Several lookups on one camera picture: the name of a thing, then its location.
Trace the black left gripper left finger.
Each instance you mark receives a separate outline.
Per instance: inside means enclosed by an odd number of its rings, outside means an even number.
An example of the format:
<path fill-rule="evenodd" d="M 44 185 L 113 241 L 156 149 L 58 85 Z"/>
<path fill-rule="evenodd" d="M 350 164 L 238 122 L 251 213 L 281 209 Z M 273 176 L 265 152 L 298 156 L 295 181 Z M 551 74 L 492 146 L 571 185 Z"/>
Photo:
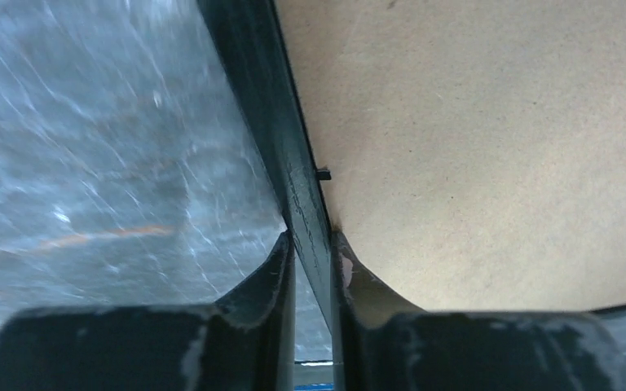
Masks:
<path fill-rule="evenodd" d="M 0 390 L 290 390 L 295 249 L 213 303 L 41 307 L 0 328 Z"/>

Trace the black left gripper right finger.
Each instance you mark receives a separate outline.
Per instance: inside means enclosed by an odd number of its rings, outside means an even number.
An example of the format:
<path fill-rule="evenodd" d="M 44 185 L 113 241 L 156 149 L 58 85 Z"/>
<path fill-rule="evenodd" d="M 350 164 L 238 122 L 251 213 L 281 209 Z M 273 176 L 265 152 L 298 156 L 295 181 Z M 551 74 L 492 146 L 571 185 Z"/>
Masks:
<path fill-rule="evenodd" d="M 331 236 L 338 390 L 626 390 L 626 355 L 575 312 L 424 310 Z"/>

